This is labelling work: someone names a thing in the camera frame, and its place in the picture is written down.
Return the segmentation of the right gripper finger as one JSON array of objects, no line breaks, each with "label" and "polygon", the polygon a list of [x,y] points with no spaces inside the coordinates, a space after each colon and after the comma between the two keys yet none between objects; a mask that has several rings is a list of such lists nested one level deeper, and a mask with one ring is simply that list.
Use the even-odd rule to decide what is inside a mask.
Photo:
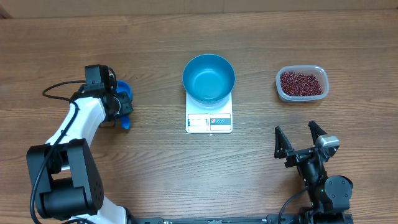
[{"label": "right gripper finger", "polygon": [[275,150],[274,158],[283,159],[293,153],[294,148],[292,147],[290,141],[287,139],[286,135],[283,133],[281,128],[277,126],[275,128]]},{"label": "right gripper finger", "polygon": [[313,144],[318,145],[318,138],[322,135],[326,135],[326,132],[322,130],[315,121],[310,121],[308,127],[310,128]]}]

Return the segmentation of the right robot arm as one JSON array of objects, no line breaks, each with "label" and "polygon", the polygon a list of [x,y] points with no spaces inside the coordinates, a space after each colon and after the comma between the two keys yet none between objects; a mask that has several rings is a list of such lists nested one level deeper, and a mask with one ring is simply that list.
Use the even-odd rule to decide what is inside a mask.
[{"label": "right robot arm", "polygon": [[[296,167],[304,189],[291,196],[277,215],[278,223],[353,223],[349,200],[353,193],[352,181],[343,175],[329,177],[324,163],[335,155],[340,140],[327,134],[315,122],[308,123],[313,144],[310,148],[295,150],[280,127],[275,128],[276,159],[285,159],[285,167]],[[284,214],[288,204],[304,193],[308,193],[311,206],[300,208],[298,214]]]}]

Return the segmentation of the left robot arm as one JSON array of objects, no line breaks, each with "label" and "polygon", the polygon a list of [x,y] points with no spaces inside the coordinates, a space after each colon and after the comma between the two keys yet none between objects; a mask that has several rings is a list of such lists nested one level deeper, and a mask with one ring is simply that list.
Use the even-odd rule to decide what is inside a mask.
[{"label": "left robot arm", "polygon": [[131,92],[83,90],[67,101],[70,110],[57,132],[27,151],[31,219],[34,223],[39,218],[62,223],[135,223],[126,207],[105,196],[90,151],[101,123],[132,112]]}]

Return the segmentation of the blue plastic measuring scoop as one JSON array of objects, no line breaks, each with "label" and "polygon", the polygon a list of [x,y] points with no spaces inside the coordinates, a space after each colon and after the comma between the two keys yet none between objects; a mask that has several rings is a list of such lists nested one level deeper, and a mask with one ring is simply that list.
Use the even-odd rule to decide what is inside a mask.
[{"label": "blue plastic measuring scoop", "polygon": [[[118,80],[117,83],[118,83],[117,92],[119,93],[125,91],[129,97],[129,101],[132,102],[133,94],[130,85],[122,80]],[[124,129],[130,128],[131,122],[128,115],[121,117],[120,120],[122,128]]]}]

